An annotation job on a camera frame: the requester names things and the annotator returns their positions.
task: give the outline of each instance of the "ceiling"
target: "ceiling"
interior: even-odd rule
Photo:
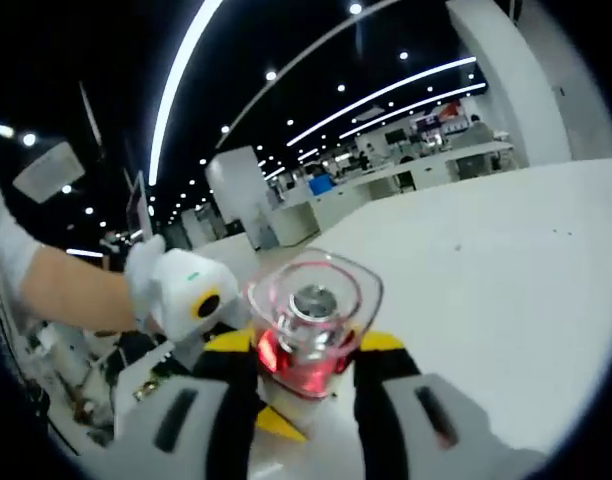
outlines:
[[[322,134],[333,146],[333,139],[355,126],[350,123],[353,115],[286,147],[297,134],[398,80],[469,56],[450,25],[443,0],[402,0],[343,30],[275,81],[217,150],[221,126],[230,125],[267,84],[265,73],[280,71],[347,20],[349,3],[224,1],[177,90],[158,182],[149,192],[156,197],[156,221],[166,221],[178,202],[184,203],[183,209],[202,197],[210,201],[200,159],[210,160],[219,150],[263,145],[260,160],[273,155],[275,162],[295,167],[300,149],[321,146]],[[9,47],[0,51],[0,123],[42,138],[67,138],[86,169],[71,194],[56,195],[44,205],[5,188],[11,210],[33,235],[62,248],[94,250],[105,230],[125,228],[128,189],[123,169],[130,175],[142,169],[148,176],[166,78],[200,5],[197,0],[126,0],[92,2],[82,8],[14,0],[1,7]],[[408,53],[405,61],[399,58],[403,51]],[[469,73],[475,73],[474,80]],[[429,85],[437,94],[478,81],[483,81],[481,72],[471,64],[399,88],[354,113],[373,105],[388,112],[424,100],[430,95]],[[79,82],[87,92],[103,147],[95,141]],[[339,84],[346,87],[343,93],[337,91]],[[294,121],[292,126],[288,119]],[[0,138],[0,149],[6,142],[11,140]],[[0,161],[6,185],[19,171],[24,149],[16,150]],[[190,180],[196,181],[192,187]],[[182,192],[187,194],[183,201]],[[95,209],[93,215],[84,214],[88,206]],[[105,228],[101,221],[107,222]]]

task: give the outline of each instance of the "ceiling light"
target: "ceiling light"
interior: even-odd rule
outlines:
[[[102,258],[104,255],[99,252],[88,252],[86,250],[78,250],[76,248],[69,248],[66,250],[66,253],[69,255],[78,255],[80,257],[94,257],[94,258]]]
[[[27,133],[26,135],[24,135],[24,137],[22,138],[22,142],[24,143],[24,145],[26,145],[27,147],[32,147],[33,145],[35,145],[35,142],[37,141],[37,136],[34,133]]]
[[[153,133],[153,144],[150,152],[150,167],[148,170],[148,184],[153,186],[157,183],[157,171],[159,168],[159,157],[162,151],[162,145],[164,143],[164,134],[166,133],[166,124],[168,123],[168,116],[170,115],[171,108],[173,106],[173,100],[175,99],[175,94],[177,93],[177,88],[179,87],[179,83],[184,75],[184,70],[186,70],[186,66],[188,65],[188,61],[195,49],[195,45],[199,42],[202,34],[206,30],[208,23],[211,18],[215,14],[215,11],[219,8],[223,0],[205,0],[195,18],[191,22],[186,34],[184,35],[184,39],[182,40],[179,49],[177,50],[177,54],[175,55],[175,60],[173,61],[173,66],[168,73],[168,78],[166,79],[166,86],[164,87],[164,93],[162,95],[162,99],[159,103],[159,110],[157,111],[157,121],[155,122],[155,131]]]
[[[305,158],[310,157],[311,155],[315,155],[318,152],[318,150],[316,148],[313,148],[312,150],[306,152],[305,154],[303,154],[301,157],[299,157],[297,160],[299,160],[300,162],[302,160],[304,160]]]
[[[324,125],[329,124],[330,122],[332,122],[333,120],[338,119],[342,115],[346,115],[348,112],[356,109],[357,107],[359,107],[361,105],[364,105],[365,103],[368,103],[368,102],[376,99],[377,97],[381,97],[382,95],[384,95],[384,94],[386,94],[388,92],[391,92],[391,91],[395,90],[396,88],[399,88],[401,86],[407,85],[407,84],[409,84],[411,82],[414,82],[416,80],[419,80],[421,78],[428,77],[430,75],[434,75],[436,73],[443,72],[443,71],[449,70],[451,68],[460,67],[462,65],[467,65],[469,63],[473,63],[473,62],[476,62],[476,61],[477,61],[477,59],[475,57],[462,58],[460,60],[455,60],[454,62],[446,63],[445,65],[440,65],[439,67],[431,68],[430,70],[426,70],[426,71],[421,72],[421,73],[416,73],[415,75],[412,75],[410,77],[404,78],[403,80],[400,80],[399,82],[395,82],[395,83],[393,83],[391,85],[388,85],[387,87],[384,87],[381,90],[378,90],[378,91],[376,91],[374,93],[371,93],[367,97],[364,97],[364,98],[356,101],[355,103],[347,106],[346,108],[342,108],[340,111],[338,111],[337,113],[334,113],[330,117],[325,118],[321,122],[316,123],[315,125],[310,127],[308,130],[300,133],[298,136],[293,138],[290,142],[288,142],[286,144],[286,146],[287,147],[292,147],[297,142],[299,142],[300,140],[303,140],[304,138],[306,138],[311,133],[313,133],[313,132],[319,130],[320,128],[322,128]]]
[[[362,6],[359,3],[353,3],[348,9],[348,11],[353,15],[359,15],[360,13],[362,13],[362,10]]]
[[[273,173],[271,173],[270,175],[267,175],[264,180],[270,180],[271,178],[276,177],[277,175],[279,175],[280,173],[282,173],[284,170],[286,170],[286,167],[282,167],[282,168],[278,168],[277,170],[275,170]]]
[[[464,87],[464,88],[458,88],[457,90],[453,90],[451,92],[447,92],[447,93],[442,93],[441,95],[436,95],[434,97],[428,98],[426,100],[422,100],[421,102],[417,102],[417,103],[413,103],[412,105],[408,105],[404,108],[400,108],[399,110],[395,110],[393,112],[387,113],[386,115],[383,115],[379,118],[376,118],[374,120],[371,120],[370,122],[367,122],[363,125],[360,125],[359,127],[353,128],[352,130],[349,130],[348,132],[344,133],[343,135],[340,135],[339,139],[343,139],[348,137],[349,135],[352,135],[354,133],[357,134],[357,136],[359,136],[359,131],[363,130],[365,128],[368,128],[372,125],[375,125],[383,120],[386,120],[388,118],[394,117],[395,115],[399,115],[400,113],[404,113],[407,110],[412,110],[415,109],[417,107],[421,107],[422,105],[428,105],[429,103],[433,103],[436,102],[437,100],[441,100],[443,98],[448,98],[451,97],[453,95],[459,95],[461,93],[465,93],[465,92],[469,92],[472,90],[479,90],[481,88],[486,87],[485,83],[478,83],[476,85],[472,85],[470,87]]]
[[[15,130],[7,125],[0,125],[0,135],[5,138],[13,138]]]

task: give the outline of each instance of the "black ceiling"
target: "black ceiling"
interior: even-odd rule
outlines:
[[[0,31],[0,123],[42,136],[65,136],[87,174],[76,194],[33,205],[7,189],[20,222],[60,247],[94,248],[103,230],[124,228],[128,191],[122,169],[147,177],[157,109],[177,48],[201,2],[130,0],[82,5],[9,1]],[[177,92],[152,190],[156,219],[167,219],[185,191],[188,206],[209,197],[199,159],[216,153],[229,125],[266,84],[323,34],[348,19],[345,0],[224,0],[196,47]],[[364,7],[376,2],[362,2]],[[407,51],[406,61],[398,58]],[[298,149],[350,129],[344,116],[292,148],[285,144],[348,104],[414,73],[468,56],[443,0],[402,0],[344,30],[299,63],[235,128],[222,150],[264,146],[294,166]],[[389,110],[469,83],[473,66],[434,75],[375,101]],[[101,131],[99,149],[79,93],[81,81]],[[339,93],[337,85],[346,86]],[[294,125],[288,127],[287,119]],[[2,170],[14,174],[14,162]],[[194,187],[188,185],[195,179]],[[95,214],[83,209],[93,206]]]

